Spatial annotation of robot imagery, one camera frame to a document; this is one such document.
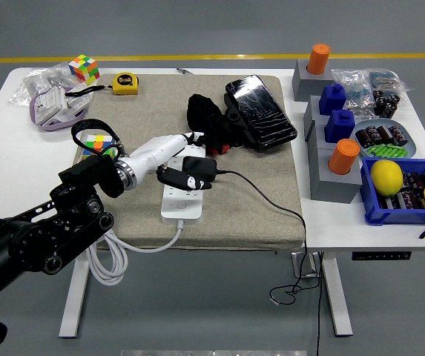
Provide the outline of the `white and black robot left hand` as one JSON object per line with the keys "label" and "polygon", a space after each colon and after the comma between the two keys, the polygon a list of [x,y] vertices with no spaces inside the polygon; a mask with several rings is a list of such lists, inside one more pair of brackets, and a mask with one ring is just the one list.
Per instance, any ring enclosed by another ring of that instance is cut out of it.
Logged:
{"label": "white and black robot left hand", "polygon": [[136,188],[147,174],[155,173],[164,185],[183,191],[201,191],[212,188],[210,182],[184,171],[165,168],[164,164],[183,151],[187,145],[201,145],[204,133],[191,132],[154,137],[137,148],[130,156],[119,158],[117,170],[124,172],[125,190]]}

